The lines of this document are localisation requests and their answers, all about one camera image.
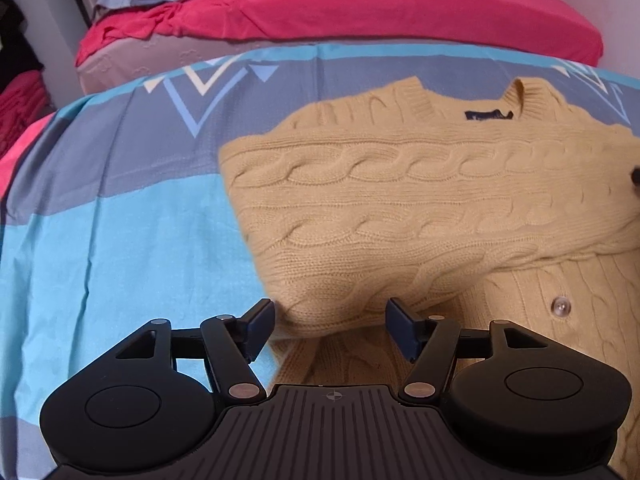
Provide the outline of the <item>beige cable-knit sweater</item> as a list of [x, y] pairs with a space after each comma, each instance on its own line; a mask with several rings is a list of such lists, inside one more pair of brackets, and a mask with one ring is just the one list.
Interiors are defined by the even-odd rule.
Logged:
[[390, 298], [506, 318], [639, 381], [639, 141], [516, 78], [465, 101], [408, 78], [308, 104], [218, 164], [278, 309], [278, 384], [399, 386]]

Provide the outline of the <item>red clothes pile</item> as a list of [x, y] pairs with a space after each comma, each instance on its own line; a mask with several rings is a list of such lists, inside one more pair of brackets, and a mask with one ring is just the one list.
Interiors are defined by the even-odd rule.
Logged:
[[49, 92], [38, 70], [19, 74], [6, 86], [1, 92], [1, 156], [12, 148], [27, 127], [49, 106]]

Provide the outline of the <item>blue grey patterned bedspread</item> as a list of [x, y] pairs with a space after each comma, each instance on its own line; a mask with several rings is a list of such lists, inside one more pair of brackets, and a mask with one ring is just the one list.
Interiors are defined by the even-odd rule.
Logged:
[[264, 291], [217, 167], [222, 144], [304, 105], [408, 77], [495, 99], [540, 77], [600, 122], [639, 125], [639, 81], [453, 44], [308, 44], [221, 55], [86, 96], [1, 162], [1, 474], [53, 468], [41, 405], [145, 322], [239, 315]]

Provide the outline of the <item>pink red bed sheet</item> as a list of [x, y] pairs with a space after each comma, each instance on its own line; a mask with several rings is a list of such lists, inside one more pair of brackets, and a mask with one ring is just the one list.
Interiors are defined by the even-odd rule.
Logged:
[[468, 100], [464, 118], [510, 114], [465, 53], [596, 65], [600, 32], [561, 0], [188, 0], [118, 12], [80, 54], [153, 38], [237, 42], [77, 101], [25, 131], [1, 163], [12, 222], [100, 196], [216, 174], [243, 136], [295, 128], [316, 105], [378, 88], [431, 91], [416, 107]]

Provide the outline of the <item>mauve quilted mattress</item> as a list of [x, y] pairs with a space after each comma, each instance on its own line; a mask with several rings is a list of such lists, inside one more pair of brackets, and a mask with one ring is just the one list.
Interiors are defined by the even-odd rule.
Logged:
[[126, 38], [100, 49], [77, 67], [85, 94], [102, 92], [140, 77], [152, 76], [176, 68], [269, 47], [304, 46], [313, 39], [253, 40], [229, 42], [193, 37], [154, 34], [148, 40]]

